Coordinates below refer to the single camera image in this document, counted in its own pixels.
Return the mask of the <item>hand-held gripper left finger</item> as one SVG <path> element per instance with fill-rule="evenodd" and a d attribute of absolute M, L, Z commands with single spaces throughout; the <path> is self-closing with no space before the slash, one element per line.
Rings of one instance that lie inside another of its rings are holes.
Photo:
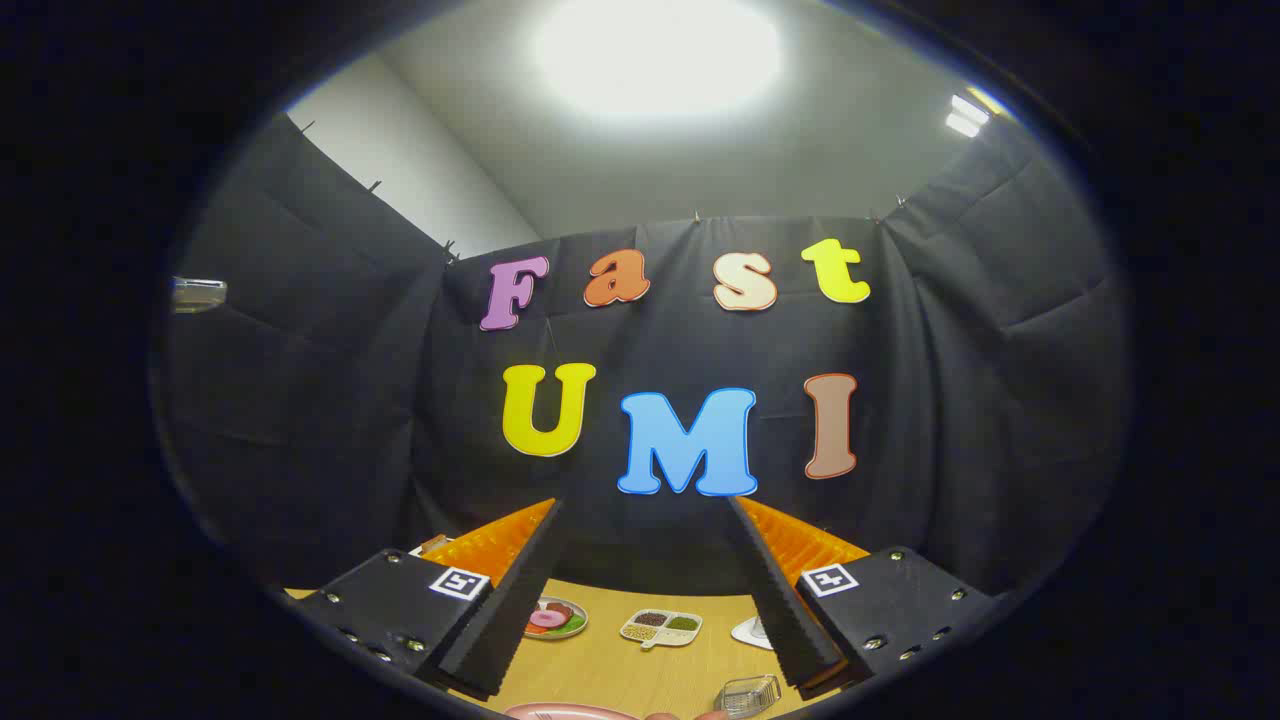
<path fill-rule="evenodd" d="M 291 607 L 372 662 L 489 700 L 564 544 L 548 498 L 426 553 L 383 550 Z"/>

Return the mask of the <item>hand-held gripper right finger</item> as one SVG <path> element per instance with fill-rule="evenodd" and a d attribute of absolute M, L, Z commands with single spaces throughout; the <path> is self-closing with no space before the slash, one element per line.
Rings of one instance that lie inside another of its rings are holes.
<path fill-rule="evenodd" d="M 728 500 L 728 518 L 758 618 L 804 700 L 902 674 L 1001 601 L 910 548 L 868 552 L 748 497 Z"/>

